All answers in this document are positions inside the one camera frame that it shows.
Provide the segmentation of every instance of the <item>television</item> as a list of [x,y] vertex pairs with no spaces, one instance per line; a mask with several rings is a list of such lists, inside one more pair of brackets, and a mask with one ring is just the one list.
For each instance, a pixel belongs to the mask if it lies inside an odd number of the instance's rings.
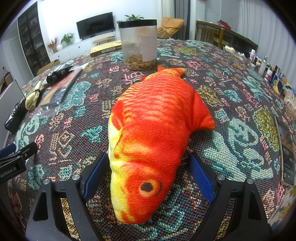
[[108,12],[76,23],[79,38],[87,38],[97,33],[114,30],[113,13]]

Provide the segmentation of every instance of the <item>fish fin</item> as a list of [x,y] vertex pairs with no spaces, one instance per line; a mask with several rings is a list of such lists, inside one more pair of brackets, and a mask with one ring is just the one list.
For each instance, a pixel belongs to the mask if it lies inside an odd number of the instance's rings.
[[173,70],[176,70],[180,74],[180,77],[182,77],[182,75],[184,75],[186,71],[186,69],[184,68],[173,68]]
[[157,66],[157,72],[164,70],[165,67],[163,67],[162,65],[158,65]]
[[184,68],[165,68],[162,65],[158,65],[157,66],[157,72],[165,70],[166,72],[178,76],[178,77],[182,77],[182,75],[184,75],[186,69]]
[[116,101],[111,112],[111,121],[117,130],[120,130],[123,125],[123,102],[121,100]]
[[215,122],[197,92],[194,94],[192,104],[192,127],[193,131],[213,130],[215,128]]

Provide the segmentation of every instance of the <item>cardboard box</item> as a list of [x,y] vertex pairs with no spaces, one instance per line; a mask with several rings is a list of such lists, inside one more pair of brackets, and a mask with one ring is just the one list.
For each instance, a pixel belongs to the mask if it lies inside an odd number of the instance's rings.
[[7,86],[9,86],[10,83],[12,82],[12,77],[11,77],[10,72],[8,72],[8,73],[5,75],[4,80],[5,80],[6,84],[7,84]]
[[52,67],[54,67],[54,66],[56,66],[56,65],[59,65],[60,63],[61,63],[61,62],[59,61],[59,59],[56,59],[56,60],[50,62],[49,64],[47,64],[47,65],[43,66],[42,68],[40,68],[40,69],[37,71],[37,75],[42,74],[45,70],[50,69],[50,68],[52,68]]
[[91,57],[95,57],[104,53],[112,52],[115,50],[120,50],[121,49],[121,41],[113,41],[110,43],[105,43],[101,45],[97,45],[91,48]]

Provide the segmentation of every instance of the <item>blue gripper pad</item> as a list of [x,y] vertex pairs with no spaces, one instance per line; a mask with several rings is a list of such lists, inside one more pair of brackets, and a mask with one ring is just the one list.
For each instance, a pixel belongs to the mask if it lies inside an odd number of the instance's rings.
[[213,185],[198,161],[191,153],[188,155],[187,165],[203,198],[212,203],[215,200],[215,196],[213,194]]
[[7,157],[8,155],[12,154],[16,150],[16,145],[14,143],[10,144],[9,146],[0,150],[0,158]]
[[85,202],[94,197],[109,166],[108,155],[101,152],[91,165],[84,168],[81,173],[80,189]]

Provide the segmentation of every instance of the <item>tablecloth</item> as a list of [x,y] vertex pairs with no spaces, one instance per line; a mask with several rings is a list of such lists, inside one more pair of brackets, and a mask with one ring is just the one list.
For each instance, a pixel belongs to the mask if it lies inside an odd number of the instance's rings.
[[[89,52],[75,57],[73,65],[88,62],[51,118],[27,113],[15,136],[18,149],[32,141],[38,153],[27,163],[27,171],[8,182],[16,216],[25,229],[39,186],[45,178],[67,180],[92,163],[99,152],[108,150],[108,119],[116,99],[142,76],[156,72],[131,71],[124,67],[121,51],[94,58]],[[209,203],[202,198],[187,167],[188,153],[195,151],[215,172],[230,180],[252,178],[261,195],[267,218],[277,210],[286,189],[279,183],[279,143],[273,118],[278,115],[295,140],[293,115],[270,85],[254,70],[229,53],[197,41],[158,40],[157,64],[186,68],[190,84],[208,107],[216,128],[190,136],[175,182],[152,218],[130,225],[116,220],[110,197],[109,171],[87,206],[106,240],[190,240]],[[22,89],[29,94],[51,70],[35,77]],[[78,237],[67,201],[63,200],[69,230]],[[229,201],[217,237],[223,236],[234,200]]]

